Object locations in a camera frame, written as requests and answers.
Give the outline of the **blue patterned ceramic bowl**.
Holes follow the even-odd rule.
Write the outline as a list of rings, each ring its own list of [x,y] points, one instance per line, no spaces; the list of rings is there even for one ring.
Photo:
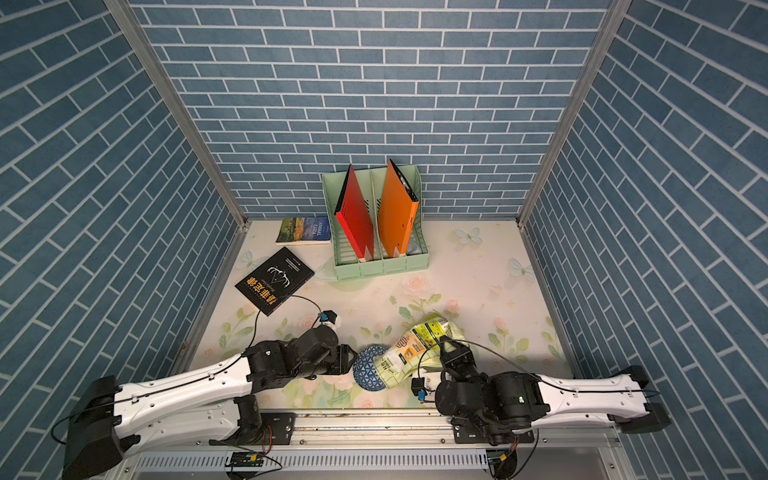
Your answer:
[[[378,392],[387,389],[387,385],[376,371],[375,360],[381,357],[388,348],[385,345],[372,344],[358,354],[353,365],[353,378],[358,386],[368,392]]]

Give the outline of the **green oats bag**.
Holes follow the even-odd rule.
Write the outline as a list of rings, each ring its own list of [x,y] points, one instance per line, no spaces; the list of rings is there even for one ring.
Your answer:
[[[383,353],[373,357],[373,368],[386,388],[394,388],[417,369],[424,373],[427,367],[439,367],[438,341],[442,337],[464,339],[458,325],[437,314],[428,314],[423,321],[408,328]]]

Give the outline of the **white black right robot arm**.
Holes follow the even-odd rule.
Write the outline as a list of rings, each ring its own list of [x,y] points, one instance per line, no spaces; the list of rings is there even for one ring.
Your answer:
[[[561,379],[527,371],[487,375],[478,370],[469,342],[439,340],[442,365],[434,388],[438,412],[449,418],[457,442],[512,443],[528,431],[558,427],[616,427],[625,434],[654,433],[671,424],[654,402],[650,379],[630,366],[604,379]]]

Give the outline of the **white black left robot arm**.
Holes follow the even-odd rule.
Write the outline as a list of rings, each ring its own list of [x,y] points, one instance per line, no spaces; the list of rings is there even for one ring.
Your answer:
[[[67,421],[62,476],[88,479],[160,446],[263,443],[273,430],[264,423],[258,393],[297,378],[343,376],[356,358],[332,328],[320,325],[172,377],[127,384],[113,376],[97,379]]]

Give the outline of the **mint green file organizer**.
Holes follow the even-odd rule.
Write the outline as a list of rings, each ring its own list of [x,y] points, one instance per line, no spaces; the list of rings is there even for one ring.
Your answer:
[[[346,174],[344,172],[322,175],[322,189],[326,212],[331,228],[331,244],[334,252],[336,277],[342,280],[360,280],[368,277],[424,270],[429,265],[428,247],[422,232],[422,207],[419,206],[409,239],[407,253],[399,258],[387,258],[379,238],[378,215],[382,189],[385,184],[385,168],[361,170],[355,173],[361,187],[361,195],[373,222],[373,258],[362,262],[356,255],[346,233],[335,216],[338,200],[341,198]]]

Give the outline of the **black book with antlers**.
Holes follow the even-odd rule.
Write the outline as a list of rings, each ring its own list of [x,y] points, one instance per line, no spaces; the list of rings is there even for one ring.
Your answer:
[[[314,270],[283,247],[235,284],[262,314],[270,316],[313,276]]]

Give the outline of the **small black controller box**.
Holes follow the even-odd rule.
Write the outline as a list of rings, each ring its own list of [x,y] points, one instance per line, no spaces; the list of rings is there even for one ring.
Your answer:
[[[261,469],[264,466],[264,458],[261,454],[236,451],[233,452],[225,464],[225,469],[229,471],[234,470],[248,470],[248,469]]]

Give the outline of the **landscape cover book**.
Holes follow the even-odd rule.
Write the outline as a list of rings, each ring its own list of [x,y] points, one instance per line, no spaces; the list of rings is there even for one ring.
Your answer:
[[[331,227],[327,217],[292,217],[282,220],[277,244],[309,245],[331,241]]]

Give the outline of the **red file folder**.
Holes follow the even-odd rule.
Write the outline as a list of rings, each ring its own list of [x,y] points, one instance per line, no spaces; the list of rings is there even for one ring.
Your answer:
[[[353,166],[347,169],[334,216],[360,262],[374,254],[374,230]]]

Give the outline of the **orange file folder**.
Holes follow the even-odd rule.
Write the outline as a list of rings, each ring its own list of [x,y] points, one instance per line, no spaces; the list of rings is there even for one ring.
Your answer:
[[[379,237],[388,258],[407,254],[410,236],[418,213],[419,199],[400,168],[387,165],[377,217]]]

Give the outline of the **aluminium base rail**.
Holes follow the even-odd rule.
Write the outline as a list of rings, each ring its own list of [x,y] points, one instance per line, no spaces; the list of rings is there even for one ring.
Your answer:
[[[158,447],[129,458],[109,479],[489,479],[508,445],[457,442],[430,409],[304,410],[267,446]],[[231,454],[261,454],[261,469],[225,469]],[[611,428],[535,429],[515,450],[516,479],[631,479]]]

